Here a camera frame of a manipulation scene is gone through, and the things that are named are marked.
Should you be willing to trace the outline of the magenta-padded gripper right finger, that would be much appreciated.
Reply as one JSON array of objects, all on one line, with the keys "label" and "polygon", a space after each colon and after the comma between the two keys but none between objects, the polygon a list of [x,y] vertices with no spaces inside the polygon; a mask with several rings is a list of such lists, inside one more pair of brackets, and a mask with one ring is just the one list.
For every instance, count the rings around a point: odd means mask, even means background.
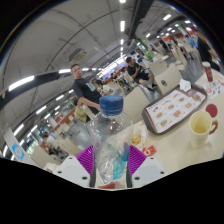
[{"label": "magenta-padded gripper right finger", "polygon": [[126,183],[128,188],[140,188],[167,175],[154,156],[147,157],[134,146],[130,147]]}]

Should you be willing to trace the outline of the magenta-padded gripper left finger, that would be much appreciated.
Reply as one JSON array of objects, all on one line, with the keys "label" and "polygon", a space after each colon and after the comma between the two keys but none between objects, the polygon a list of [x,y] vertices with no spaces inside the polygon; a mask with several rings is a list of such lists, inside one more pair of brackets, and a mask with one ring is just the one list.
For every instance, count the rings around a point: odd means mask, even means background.
[{"label": "magenta-padded gripper left finger", "polygon": [[77,156],[68,156],[64,162],[55,169],[54,174],[84,188],[94,187],[96,171],[93,147],[89,146]]}]

